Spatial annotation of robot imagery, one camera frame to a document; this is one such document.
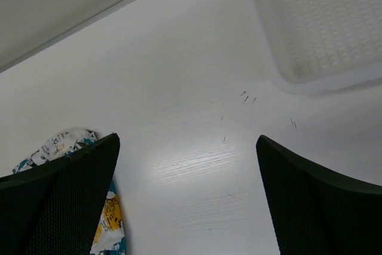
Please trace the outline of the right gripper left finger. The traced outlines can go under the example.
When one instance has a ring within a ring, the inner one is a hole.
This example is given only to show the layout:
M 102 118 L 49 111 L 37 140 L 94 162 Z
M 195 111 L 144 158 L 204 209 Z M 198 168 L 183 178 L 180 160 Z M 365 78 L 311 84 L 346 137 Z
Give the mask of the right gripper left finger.
M 1 177 L 1 254 L 89 254 L 119 150 L 113 133 Z

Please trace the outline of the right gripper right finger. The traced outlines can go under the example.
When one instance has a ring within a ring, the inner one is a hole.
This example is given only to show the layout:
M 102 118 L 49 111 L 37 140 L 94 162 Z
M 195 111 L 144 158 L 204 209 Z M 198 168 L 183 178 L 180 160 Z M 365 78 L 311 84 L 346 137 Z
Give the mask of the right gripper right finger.
M 281 254 L 381 254 L 381 186 L 330 170 L 264 135 L 256 152 Z

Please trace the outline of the patterned white blue yellow shorts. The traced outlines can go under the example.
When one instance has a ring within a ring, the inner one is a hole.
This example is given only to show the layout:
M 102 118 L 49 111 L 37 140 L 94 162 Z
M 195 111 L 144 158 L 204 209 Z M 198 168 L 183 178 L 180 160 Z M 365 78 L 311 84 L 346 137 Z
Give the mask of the patterned white blue yellow shorts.
M 71 128 L 50 137 L 40 148 L 18 163 L 14 174 L 53 161 L 93 144 L 98 135 L 93 130 Z M 90 254 L 125 254 L 126 236 L 119 196 L 114 182 L 109 190 L 94 235 Z

